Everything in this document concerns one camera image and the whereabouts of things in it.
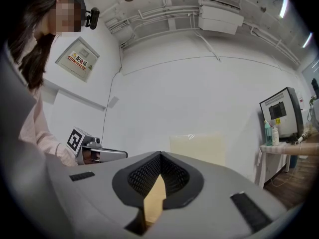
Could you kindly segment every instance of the black cable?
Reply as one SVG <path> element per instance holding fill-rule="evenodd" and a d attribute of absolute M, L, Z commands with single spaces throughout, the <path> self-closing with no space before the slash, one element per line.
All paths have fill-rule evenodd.
<path fill-rule="evenodd" d="M 105 119 L 106 119 L 106 112 L 108 111 L 108 106 L 109 106 L 109 100 L 110 100 L 110 96 L 111 96 L 111 91 L 112 91 L 112 84 L 113 84 L 113 80 L 115 78 L 115 76 L 117 76 L 117 74 L 121 71 L 122 69 L 122 60 L 121 60 L 121 47 L 119 47 L 119 51 L 120 51 L 120 62 L 121 62 L 121 67 L 119 69 L 119 71 L 113 76 L 112 81 L 111 81 L 111 87 L 110 87 L 110 93 L 109 93 L 109 98 L 108 98 L 108 103 L 106 105 L 105 108 L 105 114 L 104 114 L 104 121 L 103 121 L 103 131 L 102 131 L 102 139 L 101 139 L 101 145 L 103 142 L 103 136 L 104 136 L 104 126 L 105 126 Z"/>

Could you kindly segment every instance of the beige panel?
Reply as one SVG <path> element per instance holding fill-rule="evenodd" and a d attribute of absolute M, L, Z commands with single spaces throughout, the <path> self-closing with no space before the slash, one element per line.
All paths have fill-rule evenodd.
<path fill-rule="evenodd" d="M 144 199 L 144 212 L 147 225 L 155 223 L 163 211 L 163 200 L 166 198 L 165 184 L 158 177 L 149 194 Z"/>
<path fill-rule="evenodd" d="M 171 136 L 170 151 L 172 153 L 225 166 L 225 139 L 224 136 L 218 133 Z"/>

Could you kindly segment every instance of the white bottle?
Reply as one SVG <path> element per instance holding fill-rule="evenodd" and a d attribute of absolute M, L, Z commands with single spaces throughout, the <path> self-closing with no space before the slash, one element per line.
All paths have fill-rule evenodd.
<path fill-rule="evenodd" d="M 279 134 L 278 134 L 278 128 L 275 126 L 273 127 L 273 146 L 279 145 Z"/>

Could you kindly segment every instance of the woman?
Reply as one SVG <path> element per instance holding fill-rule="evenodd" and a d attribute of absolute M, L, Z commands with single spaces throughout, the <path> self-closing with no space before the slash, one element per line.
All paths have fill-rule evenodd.
<path fill-rule="evenodd" d="M 80 31 L 85 19 L 84 0 L 33 0 L 8 38 L 12 59 L 36 99 L 19 139 L 35 144 L 43 152 L 57 155 L 67 166 L 77 165 L 75 156 L 49 132 L 39 88 L 55 36 Z"/>

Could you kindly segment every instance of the plastic bottle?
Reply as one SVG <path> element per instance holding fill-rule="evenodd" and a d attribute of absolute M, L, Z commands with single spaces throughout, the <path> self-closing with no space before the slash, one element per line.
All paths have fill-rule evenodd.
<path fill-rule="evenodd" d="M 278 134 L 278 128 L 275 126 L 273 127 L 273 146 L 279 145 L 279 134 Z"/>
<path fill-rule="evenodd" d="M 273 134 L 272 134 L 271 126 L 266 120 L 265 120 L 265 136 L 266 136 L 266 145 L 267 146 L 273 145 Z"/>

